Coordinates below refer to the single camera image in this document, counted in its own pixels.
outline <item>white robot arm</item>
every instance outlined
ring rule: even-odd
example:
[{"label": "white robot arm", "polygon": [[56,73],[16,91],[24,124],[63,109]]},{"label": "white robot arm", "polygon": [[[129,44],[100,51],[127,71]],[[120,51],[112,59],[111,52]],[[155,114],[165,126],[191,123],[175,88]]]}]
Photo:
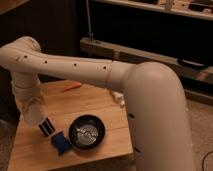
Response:
[{"label": "white robot arm", "polygon": [[47,55],[30,37],[0,48],[0,65],[28,124],[47,119],[38,73],[105,87],[124,94],[137,171],[196,170],[184,91],[167,66]]}]

